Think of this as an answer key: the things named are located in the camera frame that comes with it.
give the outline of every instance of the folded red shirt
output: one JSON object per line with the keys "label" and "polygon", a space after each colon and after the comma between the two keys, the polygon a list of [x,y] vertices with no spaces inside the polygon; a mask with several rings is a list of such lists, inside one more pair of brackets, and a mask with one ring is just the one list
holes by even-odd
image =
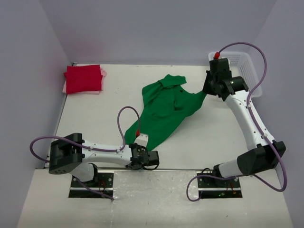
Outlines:
{"label": "folded red shirt", "polygon": [[66,68],[66,94],[100,91],[102,75],[99,65],[68,66]]}

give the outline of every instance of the green shirt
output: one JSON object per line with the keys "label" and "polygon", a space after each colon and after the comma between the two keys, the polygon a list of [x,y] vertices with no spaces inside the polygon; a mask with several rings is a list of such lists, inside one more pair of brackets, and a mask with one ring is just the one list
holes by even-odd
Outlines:
{"label": "green shirt", "polygon": [[[206,94],[202,91],[188,93],[181,87],[184,83],[184,76],[167,75],[142,89],[144,108],[140,132],[149,136],[149,151],[165,141],[187,116],[200,109]],[[126,144],[135,141],[137,127],[136,121],[126,131]]]}

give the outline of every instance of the robotic arm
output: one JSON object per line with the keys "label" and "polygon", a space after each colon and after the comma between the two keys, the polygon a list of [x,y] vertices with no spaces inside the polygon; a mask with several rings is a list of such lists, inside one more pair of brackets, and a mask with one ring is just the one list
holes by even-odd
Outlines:
{"label": "robotic arm", "polygon": [[[218,95],[226,102],[237,119],[248,149],[248,152],[238,156],[237,159],[214,166],[212,174],[227,178],[239,175],[248,176],[275,168],[278,159],[250,116],[246,103],[248,86],[244,79],[240,76],[232,77],[229,62],[226,58],[211,60],[209,64],[210,71],[207,71],[203,92],[209,95]],[[282,157],[286,150],[284,143],[275,141],[274,137],[265,128],[252,101],[249,102],[249,107],[258,125]]]}
{"label": "robotic arm", "polygon": [[[140,134],[134,143],[119,150],[119,146],[101,145],[82,139],[81,133],[74,133],[65,137],[75,143],[86,146],[85,149],[74,146],[63,140],[56,140],[51,143],[49,160],[50,174],[70,173],[81,182],[98,181],[97,167],[92,162],[115,163],[126,168],[138,170],[145,166],[159,165],[157,151],[147,151],[148,136]],[[94,148],[113,149],[117,152],[100,152]]]}

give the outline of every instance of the pink cloth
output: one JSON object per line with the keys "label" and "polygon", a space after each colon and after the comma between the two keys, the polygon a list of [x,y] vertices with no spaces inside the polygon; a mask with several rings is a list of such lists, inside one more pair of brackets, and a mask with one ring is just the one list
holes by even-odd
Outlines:
{"label": "pink cloth", "polygon": [[[100,72],[101,72],[101,75],[103,76],[103,78],[107,75],[107,72],[105,70],[103,70],[102,68],[100,68]],[[67,81],[65,81],[65,84],[63,85],[63,90],[62,92],[64,94],[67,93]],[[85,91],[85,92],[79,92],[77,94],[99,94],[100,91]]]}

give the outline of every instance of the plastic basket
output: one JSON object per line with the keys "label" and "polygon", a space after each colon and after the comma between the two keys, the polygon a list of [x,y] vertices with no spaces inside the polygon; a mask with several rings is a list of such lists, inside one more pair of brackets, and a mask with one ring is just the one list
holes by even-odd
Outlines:
{"label": "plastic basket", "polygon": [[[209,60],[213,60],[215,52],[210,52],[208,55]],[[240,76],[245,80],[249,90],[251,90],[257,83],[258,77],[256,70],[253,66],[250,55],[245,52],[223,51],[220,53],[222,58],[229,59],[229,65],[237,67]],[[252,97],[260,97],[262,95],[262,88],[259,86],[252,94]]]}

